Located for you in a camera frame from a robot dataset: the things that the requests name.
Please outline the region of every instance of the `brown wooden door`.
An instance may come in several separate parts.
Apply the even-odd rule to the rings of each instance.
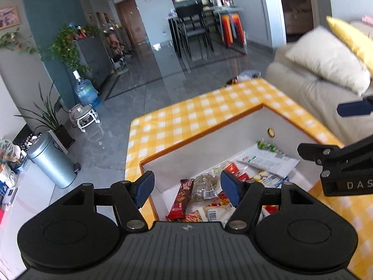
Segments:
[[[115,6],[122,26],[127,30],[132,45],[136,46],[144,42],[146,31],[135,0],[124,0]]]

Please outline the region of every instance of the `yellow pillow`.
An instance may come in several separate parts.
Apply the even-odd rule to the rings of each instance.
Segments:
[[[326,17],[332,32],[363,61],[373,75],[373,41],[347,22]]]

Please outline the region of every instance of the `teal wall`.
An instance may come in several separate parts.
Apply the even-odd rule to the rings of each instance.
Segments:
[[[87,24],[80,0],[23,0],[32,35],[38,46],[48,48],[64,24]],[[45,67],[68,108],[77,98],[73,87],[75,79],[71,70],[59,60],[43,56]]]

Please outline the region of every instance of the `white counter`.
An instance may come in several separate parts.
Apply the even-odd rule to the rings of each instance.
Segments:
[[[48,207],[55,184],[31,161],[19,174],[18,191],[0,223],[0,271],[12,280],[26,268],[17,245],[22,225]]]

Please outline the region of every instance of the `trash can lid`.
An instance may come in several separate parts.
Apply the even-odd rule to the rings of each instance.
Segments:
[[[52,136],[48,132],[45,132],[42,135],[40,135],[35,140],[33,145],[31,145],[30,148],[28,149],[28,153],[27,153],[28,157],[30,159],[36,158],[48,146],[51,140],[52,140]]]

